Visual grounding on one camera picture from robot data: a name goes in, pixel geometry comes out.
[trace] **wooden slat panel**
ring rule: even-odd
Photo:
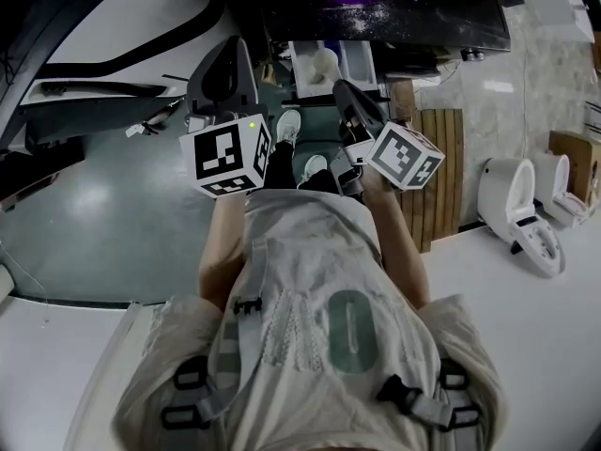
[[[447,132],[447,181],[444,192],[444,229],[442,235],[449,237],[453,235],[453,201],[455,199],[455,111],[453,109],[444,111],[444,121]]]
[[[447,153],[447,140],[445,132],[445,120],[444,110],[437,109],[435,112],[436,117],[436,146],[440,151],[446,155]],[[436,187],[436,215],[434,217],[434,239],[440,239],[443,237],[444,232],[444,192],[447,184],[447,161],[442,161],[439,169],[436,172],[437,187]]]
[[[463,199],[463,112],[455,110],[455,196],[453,199],[453,234],[459,232]]]
[[[436,142],[436,118],[434,110],[422,111],[424,136],[430,142]],[[432,177],[424,188],[424,231],[422,234],[422,252],[429,252],[434,238],[434,219],[436,214],[437,179]]]
[[[415,118],[415,93],[413,92],[413,81],[398,80],[390,84],[391,104],[394,107],[396,118],[401,120],[412,120]]]
[[[413,129],[416,132],[423,133],[423,115],[418,113],[413,119]],[[422,235],[424,233],[424,191],[411,191],[413,194],[413,222],[411,223],[411,237],[415,242],[417,250],[422,252]]]

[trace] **hand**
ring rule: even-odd
[[[387,181],[374,167],[371,165],[364,165],[362,170],[363,173],[360,182],[366,194],[377,195],[393,192],[390,182]]]

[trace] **black pants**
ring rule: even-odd
[[[278,142],[275,145],[275,151],[270,155],[270,162],[267,165],[263,189],[297,188],[297,182],[294,180],[294,174],[292,173],[293,152],[294,148],[287,142]],[[320,170],[301,184],[299,189],[338,194],[336,181],[329,170]]]

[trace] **cardboard box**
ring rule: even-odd
[[[417,114],[412,80],[399,80],[390,85],[394,116],[397,120],[411,122]]]
[[[601,144],[573,132],[552,131],[548,148],[555,155],[565,154],[570,159],[570,179],[567,190],[587,206],[598,200],[598,166],[601,162]]]

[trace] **white t-shirt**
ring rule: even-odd
[[[244,286],[257,285],[248,282],[254,266],[265,269],[261,357],[219,422],[198,431],[198,449],[430,449],[430,429],[376,394],[396,374],[433,396],[440,368],[435,336],[472,381],[475,373],[472,397],[482,401],[485,441],[494,442],[504,401],[462,300],[432,303],[418,316],[380,265],[366,207],[333,194],[263,190],[249,197],[246,216],[246,241],[263,242],[267,256],[249,255],[223,315],[196,298],[170,303],[157,319],[116,414],[117,435],[129,451],[168,447],[162,436],[171,431],[162,430],[158,416],[173,399],[170,380],[183,361],[205,353],[219,389],[238,383],[231,304]]]

